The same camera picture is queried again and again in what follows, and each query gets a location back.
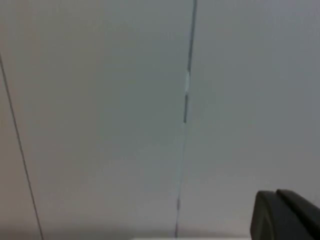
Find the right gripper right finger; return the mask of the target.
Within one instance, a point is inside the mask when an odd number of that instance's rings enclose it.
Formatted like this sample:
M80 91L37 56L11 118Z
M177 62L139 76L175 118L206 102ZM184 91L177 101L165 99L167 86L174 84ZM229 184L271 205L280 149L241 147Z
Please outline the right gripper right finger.
M300 194L288 190L277 189L276 194L298 217L302 225L315 239L320 239L320 208L311 203Z

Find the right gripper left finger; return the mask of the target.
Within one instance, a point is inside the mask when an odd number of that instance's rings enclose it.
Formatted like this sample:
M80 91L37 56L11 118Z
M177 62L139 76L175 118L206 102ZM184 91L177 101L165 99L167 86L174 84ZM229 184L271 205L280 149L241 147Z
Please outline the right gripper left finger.
M299 218L274 191L256 193L250 224L252 240L308 240Z

